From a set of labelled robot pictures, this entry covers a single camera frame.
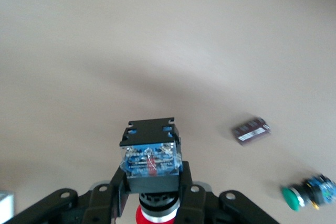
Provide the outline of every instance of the table surface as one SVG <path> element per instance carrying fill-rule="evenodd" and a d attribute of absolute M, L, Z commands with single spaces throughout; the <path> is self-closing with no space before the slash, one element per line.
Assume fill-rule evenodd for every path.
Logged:
<path fill-rule="evenodd" d="M 280 186 L 336 179 L 336 0 L 0 0 L 0 189 L 20 212 L 110 179 L 128 121 L 175 117 L 193 179 L 280 223 Z M 263 117 L 272 135 L 230 129 Z M 135 223 L 137 196 L 118 223 Z"/>

